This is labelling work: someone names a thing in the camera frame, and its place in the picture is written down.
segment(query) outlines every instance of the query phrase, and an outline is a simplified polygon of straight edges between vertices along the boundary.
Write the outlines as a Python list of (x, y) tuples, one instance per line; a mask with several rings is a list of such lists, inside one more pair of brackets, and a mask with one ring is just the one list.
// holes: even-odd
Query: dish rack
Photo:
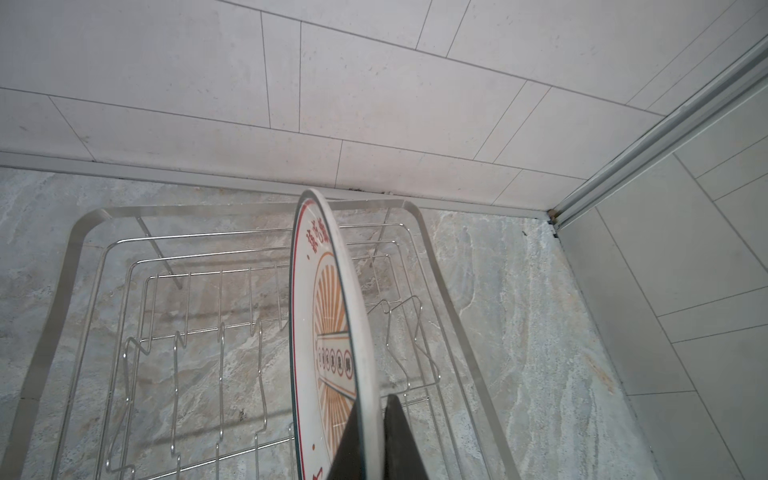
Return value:
[[(382, 408), (399, 396), (433, 480), (518, 478), (421, 212), (407, 200), (331, 205), (366, 301)], [(295, 208), (116, 207), (79, 220), (43, 333), (53, 349), (77, 345), (48, 352), (48, 370), (71, 366), (71, 381), (48, 379), (48, 410), (31, 422), (22, 393), (3, 469), (17, 449), (22, 461), (50, 452), (53, 479), (297, 478), (286, 328)], [(40, 376), (30, 369), (28, 394)], [(22, 428), (43, 419), (56, 435)], [(30, 463), (25, 477), (38, 471)]]

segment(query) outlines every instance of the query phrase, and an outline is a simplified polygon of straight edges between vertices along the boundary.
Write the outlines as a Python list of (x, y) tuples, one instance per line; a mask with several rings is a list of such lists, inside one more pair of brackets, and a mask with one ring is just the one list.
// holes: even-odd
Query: plate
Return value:
[(336, 219), (314, 189), (306, 190), (296, 207), (289, 301), (300, 478), (327, 478), (356, 409), (364, 478), (380, 480), (384, 433), (368, 316)]

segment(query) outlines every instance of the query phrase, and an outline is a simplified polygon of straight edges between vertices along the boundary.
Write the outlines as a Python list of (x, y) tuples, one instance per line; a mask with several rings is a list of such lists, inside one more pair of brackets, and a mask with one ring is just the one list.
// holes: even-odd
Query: printed design on plate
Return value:
[(320, 415), (326, 447), (333, 461), (357, 391), (339, 271), (330, 252), (324, 253), (317, 265), (313, 324)]

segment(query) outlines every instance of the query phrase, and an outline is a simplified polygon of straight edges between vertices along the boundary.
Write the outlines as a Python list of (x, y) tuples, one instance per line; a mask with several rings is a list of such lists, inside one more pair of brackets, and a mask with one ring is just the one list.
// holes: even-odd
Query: metal edge trim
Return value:
[[(0, 151), (0, 167), (42, 170), (63, 174), (112, 177), (125, 180), (143, 180), (165, 184), (192, 185), (195, 187), (215, 187), (232, 190), (247, 190), (269, 194), (283, 194), (298, 197), (311, 186), (288, 184), (284, 182), (257, 180), (253, 178), (228, 177), (216, 174), (199, 174), (180, 170), (163, 170), (134, 165), (108, 164), (99, 161), (74, 160), (71, 158), (49, 157), (45, 155), (24, 154)], [(368, 200), (399, 198), (410, 200), (420, 208), (434, 210), (454, 210), (470, 214), (502, 215), (506, 217), (536, 218), (549, 220), (544, 211), (525, 208), (500, 207), (498, 205), (472, 204), (455, 200), (408, 197), (403, 195), (374, 194), (359, 190), (344, 190), (331, 187), (313, 187), (333, 200)]]
[(475, 358), (475, 352), (472, 350), (472, 345), (467, 337), (467, 332), (464, 330), (461, 318), (456, 312), (456, 308), (453, 305), (451, 296), (448, 292), (448, 287), (445, 285), (445, 280), (442, 277), (442, 271), (437, 263), (437, 257), (435, 256), (434, 248), (432, 247), (432, 241), (429, 239), (429, 232), (427, 231), (427, 225), (424, 221), (419, 208), (412, 202), (404, 201), (402, 208), (408, 211), (416, 220), (419, 225), (419, 231), (422, 235), (422, 241), (426, 249), (427, 258), (429, 259), (429, 266), (432, 268), (432, 273), (435, 276), (435, 282), (437, 283), (440, 295), (445, 302), (445, 309), (448, 311), (448, 316), (451, 319), (451, 324), (458, 339), (458, 344), (462, 349), (462, 353), (467, 361), (467, 367), (472, 375), (472, 381), (477, 389), (478, 397), (482, 405), (485, 417), (488, 419), (488, 424), (491, 427), (491, 433), (493, 439), (498, 447), (499, 455), (502, 457), (502, 463), (504, 463), (505, 470), (507, 472), (507, 478), (509, 480), (520, 480), (520, 474), (515, 464), (515, 459), (512, 457), (511, 449), (507, 442), (507, 436), (502, 428), (502, 423), (498, 419), (498, 413), (493, 406), (493, 400), (491, 399), (491, 393), (488, 391), (488, 386), (483, 379), (482, 372), (480, 371), (480, 365)]

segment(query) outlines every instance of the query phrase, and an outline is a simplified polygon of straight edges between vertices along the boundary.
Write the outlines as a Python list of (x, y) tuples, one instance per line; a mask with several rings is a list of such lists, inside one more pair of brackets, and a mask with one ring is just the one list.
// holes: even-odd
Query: wall tile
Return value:
[(694, 177), (699, 177), (768, 135), (768, 88), (741, 104), (675, 154)]
[(768, 323), (768, 288), (659, 317), (671, 342)]
[(672, 113), (675, 108), (728, 68), (766, 34), (768, 34), (768, 8), (763, 8), (655, 101), (649, 110), (662, 114)]
[(637, 92), (628, 104), (648, 109), (765, 5), (766, 0), (736, 0), (693, 43)]
[(598, 212), (558, 236), (627, 394), (692, 389)]
[(469, 0), (432, 0), (416, 50), (445, 57)]
[(303, 25), (301, 131), (472, 158), (523, 80)]
[(338, 188), (490, 204), (517, 168), (345, 141)]
[(699, 185), (717, 200), (739, 187), (768, 174), (768, 137), (734, 155), (697, 178)]
[(657, 315), (768, 285), (768, 273), (673, 156), (598, 209)]
[(763, 176), (715, 203), (763, 265), (768, 265), (768, 177)]
[(552, 88), (496, 163), (587, 179), (660, 119)]
[(768, 326), (676, 343), (745, 480), (768, 472)]
[(429, 0), (234, 0), (266, 12), (415, 48)]
[(301, 24), (268, 13), (262, 14), (262, 23), (270, 126), (299, 131)]
[(261, 45), (259, 12), (222, 2), (10, 2), (0, 86), (266, 127)]
[(533, 112), (538, 102), (549, 91), (547, 85), (536, 83), (535, 81), (526, 81), (523, 88), (520, 89), (515, 99), (504, 112), (502, 119), (498, 122), (488, 140), (485, 141), (480, 151), (475, 155), (475, 160), (484, 162), (495, 162), (498, 155), (507, 146), (507, 143), (517, 133), (523, 125), (525, 119)]
[(583, 183), (578, 178), (523, 170), (493, 204), (549, 210)]
[(93, 160), (45, 95), (0, 88), (0, 150)]
[(474, 0), (450, 58), (629, 101), (732, 0)]
[(741, 480), (696, 392), (631, 396), (629, 401), (665, 478)]
[(56, 98), (98, 161), (330, 187), (341, 141)]

